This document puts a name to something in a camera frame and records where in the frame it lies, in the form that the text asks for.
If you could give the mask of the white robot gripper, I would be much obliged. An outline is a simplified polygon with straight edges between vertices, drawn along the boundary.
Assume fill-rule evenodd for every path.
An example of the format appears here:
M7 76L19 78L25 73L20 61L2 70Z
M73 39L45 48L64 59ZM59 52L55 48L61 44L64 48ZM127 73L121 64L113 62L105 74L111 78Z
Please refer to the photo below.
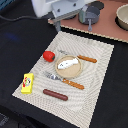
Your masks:
M92 0L31 0L37 17L49 17L56 20L76 15L81 8ZM61 31L61 22L54 23L56 31Z

